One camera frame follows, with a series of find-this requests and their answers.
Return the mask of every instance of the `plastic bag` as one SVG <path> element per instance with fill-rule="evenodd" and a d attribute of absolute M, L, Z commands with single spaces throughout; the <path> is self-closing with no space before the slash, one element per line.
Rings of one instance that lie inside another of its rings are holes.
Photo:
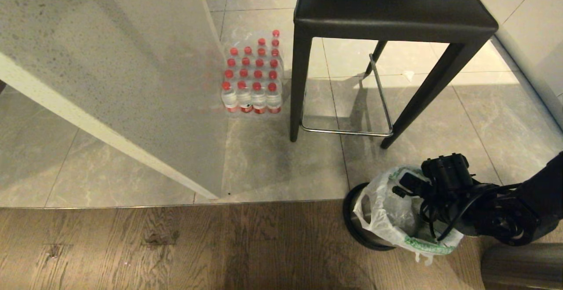
<path fill-rule="evenodd" d="M 405 248 L 416 253 L 416 262 L 420 261 L 420 255 L 427 259 L 426 266 L 432 264 L 434 255 L 445 255 L 453 252 L 457 247 L 463 234 L 453 229 L 444 240 L 435 242 L 430 236 L 430 228 L 427 223 L 419 219 L 418 212 L 422 198 L 411 196 L 400 196 L 392 192 L 394 186 L 402 176 L 409 172 L 418 178 L 429 181 L 424 177 L 422 170 L 415 166 L 398 166 L 379 175 L 372 180 L 360 193 L 354 206 L 354 213 L 358 216 L 362 228 L 371 231 L 384 240 L 396 246 Z M 369 198 L 371 205 L 371 221 L 366 222 L 362 212 L 362 201 Z M 437 230 L 443 230 L 438 221 L 434 225 Z"/>

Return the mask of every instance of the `metal footrest bar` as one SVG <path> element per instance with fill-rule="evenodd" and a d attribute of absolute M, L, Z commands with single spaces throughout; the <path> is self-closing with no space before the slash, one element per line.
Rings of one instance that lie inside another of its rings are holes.
<path fill-rule="evenodd" d="M 344 135 L 358 135 L 358 136 L 372 136 L 372 137 L 390 137 L 393 135 L 393 123 L 391 122 L 391 117 L 389 116 L 389 111 L 387 107 L 387 103 L 385 102 L 384 90 L 381 86 L 380 75 L 377 72 L 376 62 L 373 60 L 373 54 L 369 54 L 369 62 L 372 65 L 373 74 L 376 77 L 377 88 L 380 91 L 381 103 L 384 106 L 384 113 L 385 118 L 387 119 L 389 131 L 386 133 L 372 133 L 372 132 L 355 132 L 353 130 L 332 130 L 332 129 L 317 129 L 317 128 L 308 128 L 307 126 L 303 125 L 303 112 L 301 112 L 301 120 L 300 125 L 301 127 L 308 131 L 308 132 L 315 132 L 315 133 L 329 133 L 329 134 L 344 134 Z"/>

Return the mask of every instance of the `gray marble tile floor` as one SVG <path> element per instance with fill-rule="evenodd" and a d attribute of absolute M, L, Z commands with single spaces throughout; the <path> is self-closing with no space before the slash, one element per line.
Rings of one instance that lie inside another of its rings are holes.
<path fill-rule="evenodd" d="M 0 94 L 0 207 L 166 206 L 343 198 L 399 164 L 460 152 L 481 181 L 513 184 L 563 150 L 563 132 L 495 38 L 387 150 L 380 138 L 300 132 L 288 137 L 295 0 L 207 0 L 227 48 L 280 29 L 285 106 L 277 115 L 229 118 L 223 197 L 209 201 L 69 124 L 18 91 Z M 376 41 L 316 38 L 304 121 L 318 128 L 384 130 L 373 77 Z M 378 67 L 392 118 L 420 86 L 443 44 L 389 43 Z"/>

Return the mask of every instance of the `black leather seat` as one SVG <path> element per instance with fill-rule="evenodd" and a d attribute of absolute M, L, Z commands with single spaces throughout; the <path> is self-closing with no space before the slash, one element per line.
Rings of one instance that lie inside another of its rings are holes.
<path fill-rule="evenodd" d="M 297 140 L 313 37 L 451 43 L 394 123 L 387 148 L 479 51 L 498 24 L 479 0 L 297 0 L 290 139 Z"/>

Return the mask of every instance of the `bottle label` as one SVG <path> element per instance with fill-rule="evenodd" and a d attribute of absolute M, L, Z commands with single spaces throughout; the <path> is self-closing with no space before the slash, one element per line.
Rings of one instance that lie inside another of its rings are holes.
<path fill-rule="evenodd" d="M 252 95 L 252 104 L 263 104 L 266 103 L 266 94 L 253 94 Z"/>
<path fill-rule="evenodd" d="M 278 107 L 268 107 L 268 111 L 270 111 L 270 113 L 272 114 L 277 114 L 279 112 L 282 111 L 282 107 L 278 106 Z"/>
<path fill-rule="evenodd" d="M 269 107 L 280 107 L 282 105 L 282 96 L 280 94 L 268 95 L 266 103 Z"/>
<path fill-rule="evenodd" d="M 225 93 L 221 97 L 223 97 L 223 103 L 225 106 L 237 106 L 237 94 L 235 93 Z"/>
<path fill-rule="evenodd" d="M 266 112 L 266 107 L 262 106 L 262 107 L 254 107 L 254 112 L 258 113 L 258 114 L 264 114 Z"/>
<path fill-rule="evenodd" d="M 243 111 L 245 113 L 252 112 L 252 104 L 241 105 L 241 111 Z"/>

